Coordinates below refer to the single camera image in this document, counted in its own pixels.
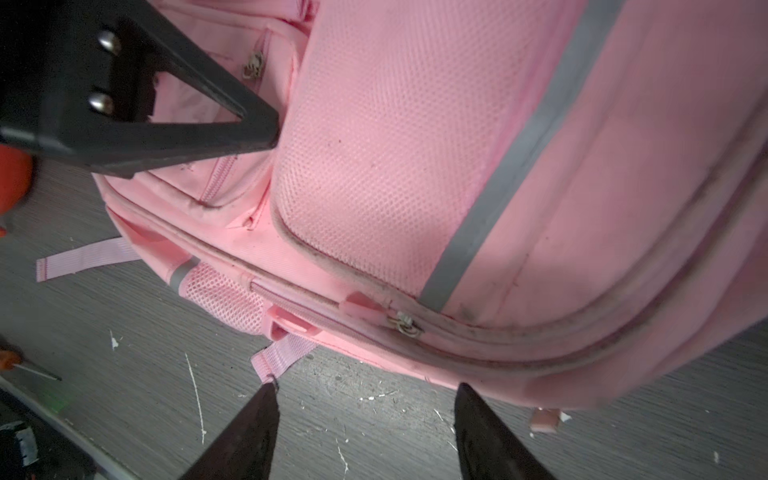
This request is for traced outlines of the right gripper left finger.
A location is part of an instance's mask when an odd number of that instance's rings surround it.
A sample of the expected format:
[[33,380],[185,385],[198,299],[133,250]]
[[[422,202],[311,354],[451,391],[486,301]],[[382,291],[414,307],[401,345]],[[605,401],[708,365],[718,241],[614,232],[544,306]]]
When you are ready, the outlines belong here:
[[267,480],[278,438],[278,387],[265,382],[197,461],[183,480]]

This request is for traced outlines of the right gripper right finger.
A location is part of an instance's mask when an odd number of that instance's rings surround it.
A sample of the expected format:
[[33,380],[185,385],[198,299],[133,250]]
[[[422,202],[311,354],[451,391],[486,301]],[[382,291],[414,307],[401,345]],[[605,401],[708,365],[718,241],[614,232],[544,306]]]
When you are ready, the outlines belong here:
[[461,383],[457,389],[454,413],[464,480],[555,480],[467,383]]

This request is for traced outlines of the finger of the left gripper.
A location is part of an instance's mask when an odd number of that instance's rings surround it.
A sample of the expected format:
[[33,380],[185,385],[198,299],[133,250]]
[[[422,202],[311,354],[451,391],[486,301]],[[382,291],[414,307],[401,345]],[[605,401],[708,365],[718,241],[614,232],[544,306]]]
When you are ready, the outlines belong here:
[[[153,123],[154,79],[168,73],[234,115]],[[275,109],[146,1],[5,1],[1,141],[122,178],[200,159],[264,151]]]

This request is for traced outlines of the pink student backpack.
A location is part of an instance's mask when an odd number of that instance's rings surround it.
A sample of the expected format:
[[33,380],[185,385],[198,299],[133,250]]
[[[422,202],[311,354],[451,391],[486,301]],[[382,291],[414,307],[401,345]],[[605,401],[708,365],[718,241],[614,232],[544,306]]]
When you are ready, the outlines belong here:
[[159,1],[280,115],[271,151],[96,175],[142,260],[269,339],[589,408],[767,315],[763,1]]

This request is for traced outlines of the red monster plush toy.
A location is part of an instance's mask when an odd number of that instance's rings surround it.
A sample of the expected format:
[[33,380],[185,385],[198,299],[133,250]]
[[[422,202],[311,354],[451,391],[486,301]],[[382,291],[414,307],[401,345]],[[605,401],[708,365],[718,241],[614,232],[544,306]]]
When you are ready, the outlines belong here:
[[1,215],[12,210],[31,187],[33,157],[16,148],[1,145]]

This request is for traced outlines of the orange handled tool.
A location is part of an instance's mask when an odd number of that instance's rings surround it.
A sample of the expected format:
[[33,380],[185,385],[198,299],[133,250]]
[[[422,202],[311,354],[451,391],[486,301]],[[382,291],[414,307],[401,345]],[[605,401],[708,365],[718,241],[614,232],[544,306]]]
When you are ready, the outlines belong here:
[[22,358],[22,356],[15,351],[2,350],[0,352],[0,357],[1,357],[0,364],[1,364],[2,371],[20,370],[20,371],[32,373],[34,375],[40,376],[48,380],[57,381],[57,382],[61,381],[61,378],[59,376],[29,361],[25,361]]

